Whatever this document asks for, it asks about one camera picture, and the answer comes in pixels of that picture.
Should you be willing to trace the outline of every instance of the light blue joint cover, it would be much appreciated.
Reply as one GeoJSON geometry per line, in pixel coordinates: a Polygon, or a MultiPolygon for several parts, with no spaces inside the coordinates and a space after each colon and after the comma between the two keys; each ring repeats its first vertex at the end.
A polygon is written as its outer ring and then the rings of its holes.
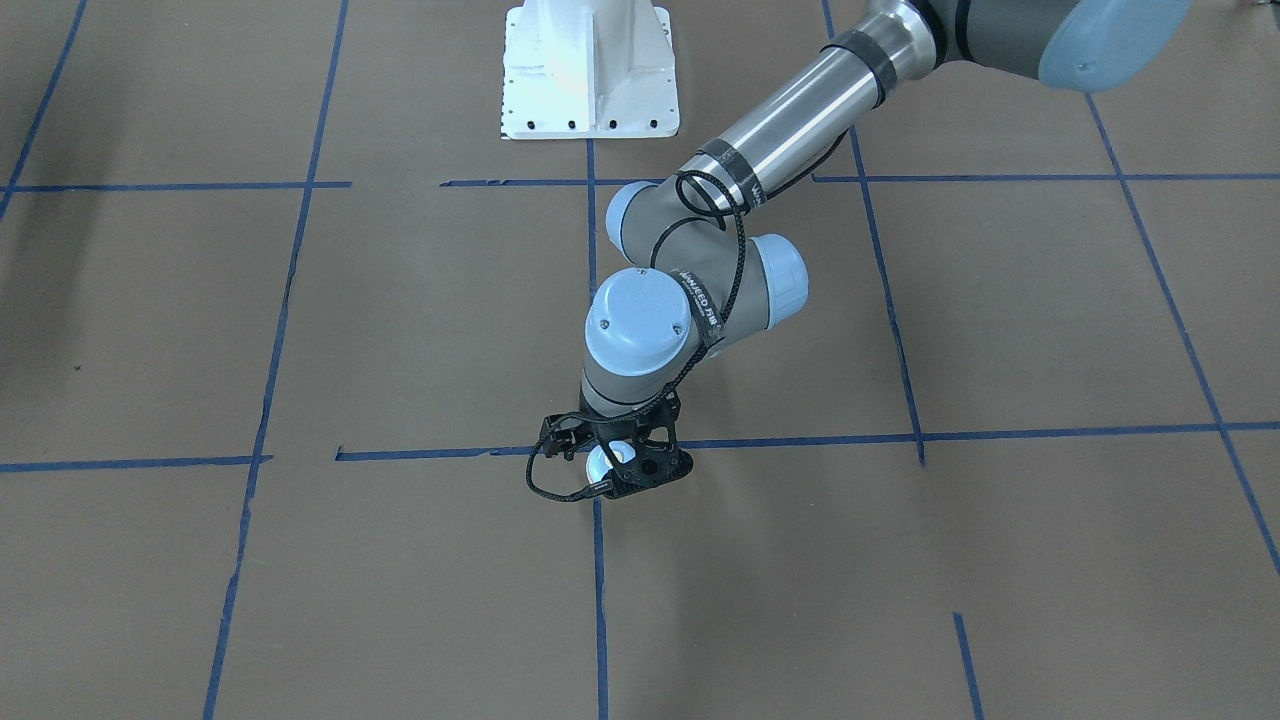
{"type": "Polygon", "coordinates": [[[630,268],[604,281],[586,314],[586,350],[614,375],[657,373],[680,355],[694,318],[689,297],[660,270],[630,268]]]}
{"type": "MultiPolygon", "coordinates": [[[[623,462],[630,462],[636,456],[636,451],[621,439],[612,441],[609,443],[609,450],[612,450],[613,454],[618,456],[618,460],[623,462]]],[[[593,486],[603,480],[609,469],[609,459],[604,455],[603,447],[591,450],[591,454],[586,456],[586,479],[591,480],[593,486]]]]}
{"type": "Polygon", "coordinates": [[[634,182],[631,184],[622,186],[622,190],[613,196],[609,201],[609,209],[604,213],[604,229],[609,233],[609,241],[613,246],[618,249],[618,252],[623,258],[627,258],[627,251],[622,249],[622,219],[627,214],[627,208],[635,196],[640,193],[641,190],[648,190],[650,187],[658,187],[652,182],[634,182]]]}
{"type": "Polygon", "coordinates": [[[795,315],[809,301],[809,270],[791,241],[781,234],[751,238],[764,264],[764,284],[769,291],[769,328],[795,315]]]}
{"type": "Polygon", "coordinates": [[[1050,87],[1102,92],[1147,67],[1178,32],[1192,0],[1080,0],[1041,56],[1050,87]]]}

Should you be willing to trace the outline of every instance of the white bracket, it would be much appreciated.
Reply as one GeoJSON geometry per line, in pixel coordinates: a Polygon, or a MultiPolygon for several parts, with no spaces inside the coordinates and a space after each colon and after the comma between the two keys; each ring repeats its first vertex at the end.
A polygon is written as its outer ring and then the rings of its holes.
{"type": "Polygon", "coordinates": [[[650,0],[525,0],[507,13],[502,136],[671,137],[671,15],[650,0]]]}

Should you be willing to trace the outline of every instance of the brown floor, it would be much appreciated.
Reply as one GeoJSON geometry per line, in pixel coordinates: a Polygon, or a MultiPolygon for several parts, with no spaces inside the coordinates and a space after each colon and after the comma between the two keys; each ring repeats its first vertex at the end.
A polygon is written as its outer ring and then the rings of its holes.
{"type": "Polygon", "coordinates": [[[1268,9],[902,87],[753,213],[812,297],[695,473],[561,506],[604,208],[828,26],[664,0],[677,137],[509,142],[513,4],[0,4],[0,717],[1280,716],[1268,9]]]}

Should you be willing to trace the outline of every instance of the robotic arm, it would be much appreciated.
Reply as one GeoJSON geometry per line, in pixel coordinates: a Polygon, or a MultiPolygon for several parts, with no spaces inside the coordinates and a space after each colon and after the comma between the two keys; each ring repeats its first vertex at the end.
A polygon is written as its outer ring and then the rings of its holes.
{"type": "Polygon", "coordinates": [[[777,234],[748,238],[744,217],[812,173],[900,83],[968,60],[1050,87],[1110,90],[1160,53],[1190,1],[870,0],[861,22],[666,182],[614,196],[609,238],[635,268],[596,292],[580,409],[543,420],[529,487],[571,502],[689,474],[692,457],[676,436],[680,382],[704,357],[800,311],[809,295],[795,246],[777,234]],[[666,438],[654,438],[659,429],[666,438]],[[557,495],[532,482],[538,454],[572,460],[591,446],[582,489],[557,495]]]}

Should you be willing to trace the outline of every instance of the black bracket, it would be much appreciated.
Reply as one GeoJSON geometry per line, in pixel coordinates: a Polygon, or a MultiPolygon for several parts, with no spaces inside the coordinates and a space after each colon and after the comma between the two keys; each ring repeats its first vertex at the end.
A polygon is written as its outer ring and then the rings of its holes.
{"type": "Polygon", "coordinates": [[[676,420],[680,418],[680,397],[675,392],[662,398],[648,413],[630,419],[599,418],[584,410],[575,415],[593,418],[582,420],[577,416],[549,415],[543,419],[543,434],[547,442],[539,451],[547,457],[563,455],[572,460],[575,454],[599,445],[612,465],[612,470],[598,482],[582,488],[581,498],[608,497],[617,500],[643,489],[655,488],[684,478],[694,469],[694,457],[680,448],[676,438],[676,420]],[[666,441],[653,439],[658,429],[667,432],[666,441]],[[622,462],[609,443],[626,442],[636,456],[622,462]]]}

